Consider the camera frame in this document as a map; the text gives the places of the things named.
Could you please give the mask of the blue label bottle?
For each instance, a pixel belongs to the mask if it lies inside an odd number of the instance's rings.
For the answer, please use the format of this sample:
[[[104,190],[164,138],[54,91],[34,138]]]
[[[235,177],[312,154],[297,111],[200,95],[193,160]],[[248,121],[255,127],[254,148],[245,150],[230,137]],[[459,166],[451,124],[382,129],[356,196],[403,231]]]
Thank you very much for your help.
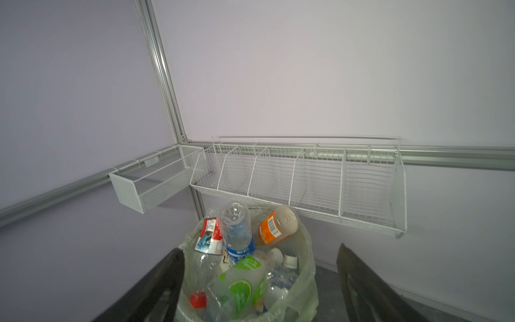
[[[218,221],[232,266],[254,253],[251,214],[246,205],[230,203],[218,216]]]
[[[299,277],[299,259],[297,256],[284,255],[283,264],[268,274],[264,295],[264,312],[285,299]]]

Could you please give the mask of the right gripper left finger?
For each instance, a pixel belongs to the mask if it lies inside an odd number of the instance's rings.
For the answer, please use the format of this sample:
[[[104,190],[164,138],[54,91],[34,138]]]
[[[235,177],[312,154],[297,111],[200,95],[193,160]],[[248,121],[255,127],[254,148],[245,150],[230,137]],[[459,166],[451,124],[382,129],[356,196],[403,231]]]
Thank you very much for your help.
[[[174,248],[94,321],[145,321],[165,294],[168,304],[161,320],[174,321],[184,275],[185,254]]]

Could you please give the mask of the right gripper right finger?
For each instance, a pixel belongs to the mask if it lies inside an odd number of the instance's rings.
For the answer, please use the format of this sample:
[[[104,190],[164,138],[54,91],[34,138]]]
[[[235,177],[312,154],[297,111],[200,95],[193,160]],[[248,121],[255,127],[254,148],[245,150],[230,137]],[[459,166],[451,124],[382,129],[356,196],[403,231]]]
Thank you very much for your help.
[[[337,256],[337,272],[350,321],[426,321],[344,244]]]

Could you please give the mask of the orange label juice bottle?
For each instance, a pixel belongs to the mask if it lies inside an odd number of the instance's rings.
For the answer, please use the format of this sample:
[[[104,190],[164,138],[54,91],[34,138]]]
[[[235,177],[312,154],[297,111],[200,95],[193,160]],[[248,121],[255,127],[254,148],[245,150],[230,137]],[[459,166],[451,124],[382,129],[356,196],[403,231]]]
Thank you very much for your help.
[[[299,229],[295,210],[287,205],[277,207],[257,227],[257,236],[262,245],[275,246],[294,235]]]

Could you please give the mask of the green label bottle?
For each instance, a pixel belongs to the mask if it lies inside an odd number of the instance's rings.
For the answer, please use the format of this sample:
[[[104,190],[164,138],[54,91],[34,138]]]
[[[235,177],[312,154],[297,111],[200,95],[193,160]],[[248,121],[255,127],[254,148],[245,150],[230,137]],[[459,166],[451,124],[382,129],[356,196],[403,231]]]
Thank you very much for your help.
[[[281,250],[256,250],[214,278],[206,288],[207,314],[211,321],[245,319],[255,313],[255,302],[265,293],[268,273],[284,261]]]

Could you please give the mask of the red label bottle red cap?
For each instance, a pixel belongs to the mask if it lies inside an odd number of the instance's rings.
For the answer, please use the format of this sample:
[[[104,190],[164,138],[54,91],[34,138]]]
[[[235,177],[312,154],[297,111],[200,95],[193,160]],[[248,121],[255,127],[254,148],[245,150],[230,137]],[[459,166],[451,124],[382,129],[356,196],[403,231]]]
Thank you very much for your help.
[[[193,255],[189,262],[190,304],[196,310],[204,310],[207,305],[206,287],[221,274],[220,262],[223,259],[223,236],[216,217],[204,219],[201,230],[194,238]]]

